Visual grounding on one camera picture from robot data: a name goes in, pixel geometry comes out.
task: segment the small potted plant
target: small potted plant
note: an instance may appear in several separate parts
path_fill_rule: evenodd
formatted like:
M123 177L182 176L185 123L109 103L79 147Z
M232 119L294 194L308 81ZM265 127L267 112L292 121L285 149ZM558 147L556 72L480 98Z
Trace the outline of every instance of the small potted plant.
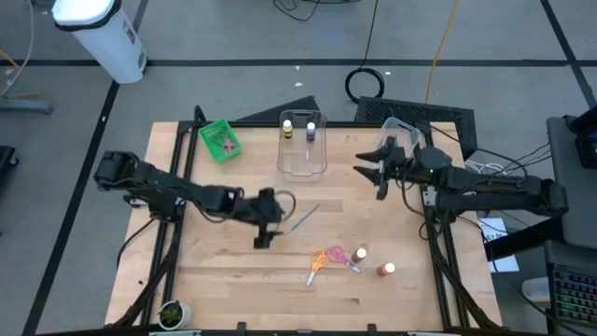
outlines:
M181 301L169 301L161 306L159 322L164 330L183 329L188 326L192 311L190 306Z

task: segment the green plastic basket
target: green plastic basket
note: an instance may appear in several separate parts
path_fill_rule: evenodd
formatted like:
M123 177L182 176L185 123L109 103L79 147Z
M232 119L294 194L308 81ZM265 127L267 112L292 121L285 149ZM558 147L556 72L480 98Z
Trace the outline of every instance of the green plastic basket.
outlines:
M207 150L209 150L209 153L212 155L212 159L216 162L226 161L231 157L240 154L243 150L241 143L236 138L236 134L234 134L225 119L220 119L205 127L201 127L199 129L199 134L201 135ZM230 142L234 145L234 149L230 152L225 152L223 148L227 138L229 138Z

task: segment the black cable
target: black cable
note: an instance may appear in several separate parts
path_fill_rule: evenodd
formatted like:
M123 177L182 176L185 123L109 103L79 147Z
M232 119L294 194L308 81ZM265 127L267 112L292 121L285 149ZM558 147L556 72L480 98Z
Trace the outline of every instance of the black cable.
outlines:
M496 157L498 157L498 158L502 158L502 159L504 159L504 160L508 160L508 161L510 161L510 162L512 162L512 163L515 163L516 165L518 165L518 166L519 166L519 168L517 168L517 169L522 169L522 171L524 172L524 177L523 177L523 180L524 180L524 179L526 179L526 177L529 175L529 172L526 170L526 168L524 167L524 165L523 165L522 163L520 163L520 162L519 162L518 160L516 160L516 159L509 158L509 157L507 157L507 156L505 156L505 155L502 155L502 154L496 153L496 152L494 152L494 151L490 151L489 149L484 149L484 148L480 148L480 147L472 147L472 146L470 146L470 145L468 145L468 144L465 144L465 143L461 142L460 140L456 139L455 137L453 137L453 136L451 136L451 135L449 135L449 134L445 133L444 131L441 131L441 130L440 130L439 128L437 128L436 126L433 126L433 125L429 124L429 127L431 127L432 129L434 129L434 130L436 130L436 131L438 131L438 132L440 132L440 133L442 133L442 134L446 135L446 136L447 136L447 137L449 137L451 140L453 140L453 141L455 141L455 142L459 143L461 146L467 147L468 149L475 149L475 150L478 150L478 151L482 151L482 152L484 152L484 153L491 154L491 155L494 155L494 156L496 156ZM491 179L489 179L489 180L487 180L487 181L480 181L479 183L476 183L475 185L477 185L477 184L480 184L480 183L484 183L484 182L488 182L488 181L491 181ZM513 183L513 184L517 184L517 183L520 183L520 181L513 181L512 183Z
M351 71L351 73L348 74L346 79L344 79L344 90L355 104L358 104L359 100L351 92L351 80L353 79L353 76L358 73L363 72L366 74L370 74L374 76L375 79L377 79L378 83L380 84L380 90L375 95L375 98L382 98L383 91L385 90L385 80L383 80L382 74L380 74L377 70L363 67L363 65L365 65L365 62L367 61L367 56L369 54L369 46L371 45L371 36L373 35L373 26L375 25L375 17L377 16L378 3L379 0L375 0L375 7L373 8L373 20L371 20L371 27L369 28L369 38L367 41L367 49L365 50L365 57L363 58L363 62L361 62L361 65L357 69Z
M479 229L481 229L481 226L480 226L478 223L475 223L474 221L472 221L472 220L470 220L470 219L468 219L468 218L466 218L466 217L459 216L459 218L460 218L460 219L463 219L464 221L466 221L466 222L468 222L468 223L471 223L471 224L473 224L474 226L476 226L476 227L478 227ZM491 226L491 225L487 224L487 222L486 222L486 221L484 221L484 220L483 220L483 219L481 219L481 218L478 218L478 220L480 220L480 221L481 221L481 223L485 224L485 225L486 225L488 228L491 228L491 229L493 229L493 230L496 230L496 231L498 231L498 232L507 233L507 231L505 231L505 230L499 230L499 229L496 229L495 227L493 227L493 226Z
M141 229L137 230L135 233L133 233L131 235L131 237L129 237L126 241L124 241L124 244L122 245L122 247L120 248L119 252L118 252L118 257L116 259L116 269L118 269L118 266L120 265L120 257L122 256L122 252L124 252L124 249L127 247L127 245L131 242L131 240L136 237L137 235L139 235L139 233L141 233L143 230L147 229L147 227L153 223L155 219L151 218L149 219L149 221L144 224Z
M315 14L315 10L319 6L319 4L321 4L321 1L317 0L317 2L315 2L315 6L313 7L313 10L311 11L311 14L309 14L309 16L306 19L302 19L302 18L296 17L296 16L288 13L289 11L293 11L293 10L297 9L297 2L295 0L291 0L292 4L294 5L293 7L287 7L283 1L284 0L272 0L271 2L273 3L274 6L276 6L276 8L278 8L278 10L283 12L287 17L290 17L296 21L301 21L301 22L308 21L313 16L313 14Z
M523 155L519 158L517 158L517 161L520 161L522 159L528 158L531 155L535 154L536 152L538 152L541 148L546 147L549 145L549 142L547 142L545 145L539 146L537 149L535 149L534 151L532 151L531 153L527 154L527 155ZM504 167L504 169L502 170L502 172L504 172L507 168L509 168L512 164L514 164L514 162L509 163L506 167Z
M407 177L407 175L406 175L406 174L403 174L403 175L402 175L402 185L403 185L403 186L404 186L404 183L405 183L406 177ZM409 210L410 210L412 213L415 213L415 214L417 214L417 215L419 215L419 216L421 216L421 217L423 217L423 218L424 218L424 217L425 217L425 215L423 215L423 213L422 213L422 212L420 212L420 211L417 211L417 210L413 209L413 208L412 208L412 206L410 206L410 204L409 204L409 201L407 201L407 191L406 191L406 189L405 189L405 188L401 188L401 190L402 190L402 202L404 202L404 205L406 205L406 207L407 207L407 208L408 208L408 209L409 209Z
M507 217L510 217L510 218L512 218L512 219L514 219L514 220L516 220L517 222L519 222L520 224L524 225L524 226L525 226L525 227L527 227L527 228L534 229L535 231L537 231L537 232L541 233L542 235L545 235L543 232L541 232L541 231L539 231L539 230L535 229L535 228L533 227L533 225L529 225L529 224L527 224L527 223L523 222L522 220L520 220L520 219L518 219L518 218L516 218L516 217L514 217L514 216L512 216L512 215L510 215L510 214L509 214L509 213L507 213L506 211L503 211L503 210L496 210L496 211L497 211L497 212L499 212L499 213L501 213L502 215L506 215Z
M423 239L424 241L428 241L429 239L423 237L423 234L422 234L422 229L425 226L425 224L427 224L427 223L423 222L423 224L421 224L421 226L419 227L419 238Z
M527 162L527 163L524 163L524 164L523 164L523 166L524 166L524 167L528 167L528 166L531 166L531 165L537 164L537 163L539 163L539 162L545 161L545 160L547 160L547 159L551 159L551 155L549 155L549 156L547 156L547 157L545 157L545 158L543 158L543 159L540 159L540 160L536 160L536 161L532 161L532 162ZM514 171L517 171L517 170L519 170L519 169L520 169L520 168L510 168L510 170L509 170L509 171L511 171L511 172L514 172Z
M485 237L485 234L483 234L483 231L481 231L481 237L483 237L483 241L485 243L489 243L489 240L487 239L487 237ZM504 281L512 290L514 290L518 295L521 296L521 298L523 298L525 301L527 301L527 303L529 303L537 312L539 312L541 315L545 316L549 321L551 321L552 323L558 325L558 327L561 327L563 329L566 329L572 333L574 333L575 335L578 336L588 336L585 333L582 333L580 331L577 331L575 329L572 329L568 326L566 326L565 324L563 324L562 321L557 320L555 317L553 317L552 315L546 313L543 311L543 309L541 309L539 306L537 306L533 301L531 301L529 298L527 298L524 293L522 293L522 291L518 288L516 288L514 285L510 284L509 281L506 280L506 278L497 270L497 265L495 265L495 260L493 259L493 251L492 251L492 246L488 245L489 247L489 257L492 260L492 264L493 264L493 269L495 270L495 274L497 276L499 276L499 278Z

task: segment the black stand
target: black stand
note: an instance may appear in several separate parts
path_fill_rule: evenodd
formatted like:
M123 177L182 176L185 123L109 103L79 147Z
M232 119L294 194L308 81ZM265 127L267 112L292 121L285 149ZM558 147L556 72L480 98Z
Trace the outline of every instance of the black stand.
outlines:
M547 240L563 242L562 219L552 217L530 228L509 233L507 236L485 243L485 255L492 261L543 246Z

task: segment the scissors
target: scissors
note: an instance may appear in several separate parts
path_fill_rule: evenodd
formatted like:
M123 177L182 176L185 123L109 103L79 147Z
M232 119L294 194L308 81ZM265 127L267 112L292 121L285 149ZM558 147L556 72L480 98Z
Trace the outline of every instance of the scissors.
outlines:
M340 246L332 246L326 250L326 253L329 255L329 258L332 262L343 263L344 265L348 266L349 269L355 271L356 273L360 273L361 270L356 267L346 256L344 255L344 251Z
M324 251L323 248L318 248L315 251L313 251L313 254L311 255L311 274L307 279L307 287L311 286L311 283L313 282L313 279L317 271L324 268L324 266L326 266L328 263L329 258L327 257L326 251Z

